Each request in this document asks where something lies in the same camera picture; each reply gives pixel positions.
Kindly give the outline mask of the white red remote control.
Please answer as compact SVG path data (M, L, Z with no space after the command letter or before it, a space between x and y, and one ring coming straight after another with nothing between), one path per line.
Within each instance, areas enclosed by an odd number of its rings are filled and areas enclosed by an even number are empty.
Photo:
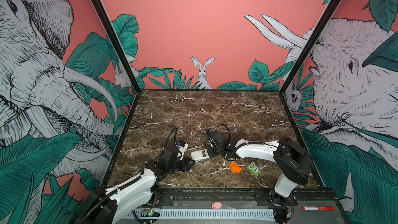
M209 159L210 156L206 149L194 151L191 153L191 159L195 162L199 162L205 159Z

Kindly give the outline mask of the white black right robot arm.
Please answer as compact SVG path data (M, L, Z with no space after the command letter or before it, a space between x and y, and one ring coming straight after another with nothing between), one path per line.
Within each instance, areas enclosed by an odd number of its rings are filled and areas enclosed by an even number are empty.
M228 140L222 134L205 135L208 149L215 150L215 156L226 160L239 158L260 159L275 163L282 171L273 188L273 194L289 198L298 185L305 185L310 178L313 157L301 145L283 136L277 141L260 142L245 139Z

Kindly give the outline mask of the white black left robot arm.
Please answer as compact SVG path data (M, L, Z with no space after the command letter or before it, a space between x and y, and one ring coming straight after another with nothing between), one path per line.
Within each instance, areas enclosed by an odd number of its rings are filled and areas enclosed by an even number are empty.
M186 142L169 145L134 177L107 189L95 188L78 207L70 223L115 224L132 210L147 203L153 205L160 197L158 182L172 172L187 172L195 164L184 156L187 148Z

